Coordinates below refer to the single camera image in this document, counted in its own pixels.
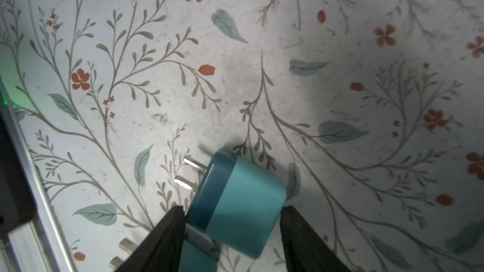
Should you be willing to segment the teal plug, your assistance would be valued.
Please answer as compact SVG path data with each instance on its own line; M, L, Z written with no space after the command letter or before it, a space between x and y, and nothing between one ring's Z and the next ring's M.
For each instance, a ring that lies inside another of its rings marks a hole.
M207 166L184 162L203 172L187 212L189 225L252 259L262 254L287 200L285 186L271 173L220 149Z
M118 246L130 256L139 245L128 238L124 238ZM217 271L220 255L221 243L188 225L185 228L178 271ZM113 271L117 271L117 268L126 260L116 256L111 259L108 266Z

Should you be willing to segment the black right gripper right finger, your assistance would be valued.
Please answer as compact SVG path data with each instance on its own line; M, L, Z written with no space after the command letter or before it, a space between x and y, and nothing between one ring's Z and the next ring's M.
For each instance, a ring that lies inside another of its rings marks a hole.
M293 206L282 209L280 229L288 271L349 271Z

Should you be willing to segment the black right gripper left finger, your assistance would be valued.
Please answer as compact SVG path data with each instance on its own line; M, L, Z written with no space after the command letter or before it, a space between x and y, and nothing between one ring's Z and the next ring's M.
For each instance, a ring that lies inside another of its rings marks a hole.
M182 206L174 206L117 271L178 271L187 217Z

